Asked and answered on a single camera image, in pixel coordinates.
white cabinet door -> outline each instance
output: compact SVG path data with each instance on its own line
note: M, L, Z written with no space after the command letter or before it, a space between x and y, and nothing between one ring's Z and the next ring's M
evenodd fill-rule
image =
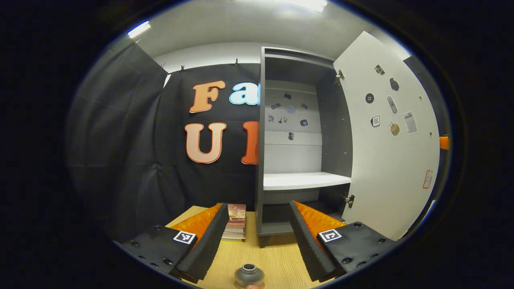
M355 195L355 201L352 208L346 205L343 218L398 240L421 213L437 175L434 110L407 65L367 32L334 68L344 75L340 81L353 138L349 195Z

book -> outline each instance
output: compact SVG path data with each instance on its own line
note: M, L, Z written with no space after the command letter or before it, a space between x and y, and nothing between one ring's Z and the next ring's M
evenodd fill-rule
M228 204L229 220L222 236L222 242L244 242L246 205Z

blue letter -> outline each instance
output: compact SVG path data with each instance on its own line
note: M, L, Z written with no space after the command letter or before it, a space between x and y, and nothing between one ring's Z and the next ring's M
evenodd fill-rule
M257 92L259 91L256 84L251 82L243 82L234 85L234 92L228 98L233 104L256 105L258 100Z

black curtain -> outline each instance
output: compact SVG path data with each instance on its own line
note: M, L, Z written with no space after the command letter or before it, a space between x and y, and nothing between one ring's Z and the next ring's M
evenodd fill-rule
M111 44L80 85L66 128L67 166L86 209L109 237L125 242L167 224L192 205L217 202L253 208L255 165L245 165L246 121L257 105L234 105L241 82L259 81L259 64L213 65L170 75L124 37ZM189 113L197 84L223 80L211 110ZM188 123L202 123L200 149L210 151L208 125L224 122L222 154L198 164L186 153Z
M259 83L260 64L220 64L186 69L170 75L161 96L155 126L155 149L162 164L161 187L163 191L184 192L174 203L178 209L196 205L214 206L217 202L246 204L254 207L255 168L245 165L241 158L246 153L246 121L259 119L257 105L235 105L229 101L234 85L242 82ZM216 101L209 100L212 108L205 112L190 113L197 84L222 80L226 87L218 90ZM189 123L201 123L199 148L211 150L210 123L224 122L222 152L211 164L192 161L186 153L186 131Z
M70 176L88 211L116 241L181 213L174 210L183 202L181 195L161 193L153 150L155 115L166 76L124 37L91 68L69 111Z

orange object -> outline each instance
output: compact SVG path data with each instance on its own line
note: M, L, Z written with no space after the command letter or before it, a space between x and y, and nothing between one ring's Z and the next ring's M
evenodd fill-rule
M314 239L320 247L321 244L316 238L318 233L345 226L343 222L340 222L327 214L323 214L320 211L312 209L309 206L305 206L304 204L298 203L297 201L293 201L293 203L298 208L298 211L302 215L305 224L307 224L307 228L309 228L310 233L313 235Z
M447 136L440 136L439 137L439 146L443 150L449 150L450 149L450 140Z
M209 209L200 212L192 217L189 217L182 222L173 225L171 228L179 231L184 231L188 233L196 234L198 237L198 241L200 241L201 237L204 235L207 227L211 224L212 219L218 213L221 204L218 204L214 207L210 207Z

